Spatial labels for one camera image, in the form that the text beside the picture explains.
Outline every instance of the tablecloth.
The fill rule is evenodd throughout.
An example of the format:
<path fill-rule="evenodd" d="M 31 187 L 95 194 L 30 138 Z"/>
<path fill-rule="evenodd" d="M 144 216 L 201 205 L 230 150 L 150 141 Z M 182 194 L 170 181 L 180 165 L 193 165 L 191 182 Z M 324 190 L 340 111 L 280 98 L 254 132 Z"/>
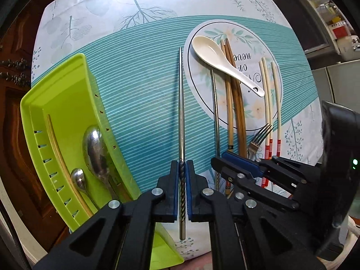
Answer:
<path fill-rule="evenodd" d="M 118 145 L 146 191 L 178 158 L 178 49 L 183 47 L 186 158 L 213 187 L 213 103 L 209 70 L 191 48 L 197 34 L 217 43 L 228 38 L 237 68 L 260 85 L 260 58 L 276 63 L 281 77 L 281 155 L 315 164 L 323 150 L 316 86 L 296 35 L 272 0 L 55 0 L 38 28 L 32 86 L 69 56 L 84 53 Z M 215 75 L 225 151 L 225 85 L 222 74 Z M 271 82 L 276 130 L 273 86 Z M 244 86 L 242 92 L 249 141 L 265 124 L 264 101 Z M 262 145 L 257 157 L 263 157 L 263 151 Z M 287 194 L 271 183 L 268 189 Z M 206 223 L 187 221 L 185 241 L 179 240 L 177 223 L 164 227 L 185 259 L 210 251 Z"/>

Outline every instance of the wooden door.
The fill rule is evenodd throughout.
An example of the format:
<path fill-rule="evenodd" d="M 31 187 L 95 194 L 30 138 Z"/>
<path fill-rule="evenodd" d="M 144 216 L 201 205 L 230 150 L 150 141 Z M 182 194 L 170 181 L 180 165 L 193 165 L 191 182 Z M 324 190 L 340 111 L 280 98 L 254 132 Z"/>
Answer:
<path fill-rule="evenodd" d="M 31 8 L 23 11 L 0 43 L 0 178 L 25 226 L 49 251 L 68 235 L 68 227 L 36 174 L 20 115 L 21 98 L 29 90 L 40 18 L 41 13 Z"/>

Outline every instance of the stainless steel chopstick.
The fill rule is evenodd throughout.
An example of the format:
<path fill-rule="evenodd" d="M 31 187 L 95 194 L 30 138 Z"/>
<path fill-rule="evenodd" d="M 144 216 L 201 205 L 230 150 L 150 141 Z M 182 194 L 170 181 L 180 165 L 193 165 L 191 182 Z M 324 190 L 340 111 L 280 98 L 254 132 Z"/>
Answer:
<path fill-rule="evenodd" d="M 182 81 L 182 52 L 179 48 L 179 177 L 180 177 L 180 240 L 185 240 L 185 110 Z"/>
<path fill-rule="evenodd" d="M 219 131 L 219 112 L 217 109 L 217 95 L 216 95 L 216 85 L 214 70 L 210 70 L 211 83 L 212 83 L 212 99 L 214 101 L 214 123 L 215 123 L 215 150 L 216 156 L 220 157 L 220 131 Z M 220 174 L 217 172 L 215 175 L 215 189 L 219 191 L 220 187 Z"/>

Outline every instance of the green plastic drying rack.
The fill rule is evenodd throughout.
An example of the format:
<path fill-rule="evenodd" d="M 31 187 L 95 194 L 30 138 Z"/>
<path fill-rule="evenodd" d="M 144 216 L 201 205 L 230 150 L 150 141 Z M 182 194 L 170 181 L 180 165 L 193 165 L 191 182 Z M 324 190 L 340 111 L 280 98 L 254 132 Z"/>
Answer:
<path fill-rule="evenodd" d="M 82 155 L 82 137 L 93 124 L 99 126 L 118 175 L 114 181 L 122 202 L 141 194 L 111 131 L 96 79 L 89 70 L 84 54 L 76 54 L 42 78 L 21 100 L 22 123 L 29 152 L 39 179 L 51 202 L 68 227 L 75 231 L 89 214 L 84 210 L 69 185 L 51 143 L 47 117 L 62 158 L 71 172 L 83 169 L 89 193 L 102 207 L 111 200 L 105 186 L 87 169 Z M 82 194 L 93 213 L 96 208 Z M 184 259 L 164 227 L 157 223 L 150 269 L 163 269 L 180 264 Z"/>

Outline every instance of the metal fork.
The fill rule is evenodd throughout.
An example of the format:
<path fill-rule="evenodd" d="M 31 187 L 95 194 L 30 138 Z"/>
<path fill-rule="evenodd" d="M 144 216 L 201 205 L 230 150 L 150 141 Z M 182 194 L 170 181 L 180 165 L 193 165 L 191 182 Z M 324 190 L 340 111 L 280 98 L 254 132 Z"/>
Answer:
<path fill-rule="evenodd" d="M 251 139 L 250 144 L 248 145 L 248 155 L 249 159 L 252 159 L 257 150 L 259 149 L 262 141 L 265 140 L 266 136 L 272 131 L 272 125 L 267 123 L 263 126 Z"/>

